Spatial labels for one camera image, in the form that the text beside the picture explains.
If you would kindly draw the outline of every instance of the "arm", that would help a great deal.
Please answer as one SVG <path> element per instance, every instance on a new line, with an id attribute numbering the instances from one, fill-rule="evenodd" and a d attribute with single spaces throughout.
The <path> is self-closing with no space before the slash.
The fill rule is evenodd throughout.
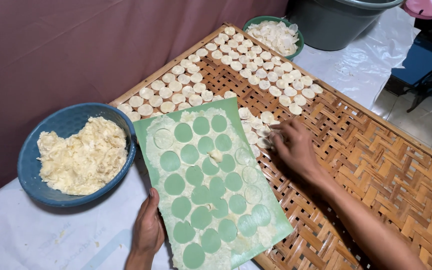
<path id="1" fill-rule="evenodd" d="M 155 188 L 141 204 L 134 223 L 131 251 L 126 260 L 125 270 L 151 270 L 153 258 L 165 238 L 163 220 L 158 213 L 159 194 Z"/>
<path id="2" fill-rule="evenodd" d="M 299 174 L 336 211 L 358 246 L 381 269 L 426 270 L 418 256 L 386 224 L 380 222 L 360 201 L 353 198 L 319 165 L 311 135 L 306 128 L 289 120 L 272 126 L 281 136 L 272 134 L 275 155 Z"/>

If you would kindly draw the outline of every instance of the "pink cloth backdrop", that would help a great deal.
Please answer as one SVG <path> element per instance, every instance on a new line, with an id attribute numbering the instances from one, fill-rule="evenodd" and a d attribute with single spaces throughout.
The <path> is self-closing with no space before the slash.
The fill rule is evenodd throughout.
<path id="1" fill-rule="evenodd" d="M 288 0 L 0 0 L 0 188 L 46 116 L 111 102 L 224 21 L 282 16 Z"/>

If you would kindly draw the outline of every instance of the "woven bamboo tray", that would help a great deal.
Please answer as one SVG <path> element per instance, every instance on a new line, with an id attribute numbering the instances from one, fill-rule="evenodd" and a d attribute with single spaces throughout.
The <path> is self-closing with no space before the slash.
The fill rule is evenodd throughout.
<path id="1" fill-rule="evenodd" d="M 227 26 L 263 50 L 278 55 L 225 22 L 110 105 L 127 102 L 182 59 L 224 33 Z M 267 90 L 249 84 L 237 71 L 210 55 L 201 57 L 196 64 L 201 67 L 202 83 L 215 95 L 232 90 L 239 105 L 249 108 L 253 115 L 271 111 L 280 121 L 294 117 Z M 302 68 L 295 64 L 293 67 L 324 89 L 303 106 L 301 116 L 296 116 L 313 133 L 314 150 L 321 165 L 376 217 L 400 232 L 401 239 L 432 269 L 432 150 Z M 345 232 L 334 211 L 326 203 L 313 200 L 296 181 L 285 178 L 267 151 L 261 151 L 257 160 L 294 231 L 255 260 L 266 270 L 368 269 L 372 263 Z"/>

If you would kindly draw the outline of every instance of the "person's left hand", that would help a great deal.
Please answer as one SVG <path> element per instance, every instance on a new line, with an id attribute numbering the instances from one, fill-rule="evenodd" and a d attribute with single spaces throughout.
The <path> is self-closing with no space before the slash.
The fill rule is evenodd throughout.
<path id="1" fill-rule="evenodd" d="M 156 188 L 141 204 L 134 223 L 131 252 L 126 261 L 126 270 L 151 269 L 153 257 L 161 248 L 165 238 L 163 220 L 158 212 L 159 194 Z"/>

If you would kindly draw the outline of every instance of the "gray bucket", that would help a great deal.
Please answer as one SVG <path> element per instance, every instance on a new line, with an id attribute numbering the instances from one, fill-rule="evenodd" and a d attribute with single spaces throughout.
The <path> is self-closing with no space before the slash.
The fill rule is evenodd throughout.
<path id="1" fill-rule="evenodd" d="M 288 17 L 304 43 L 324 51 L 345 48 L 381 13 L 403 0 L 294 0 Z"/>

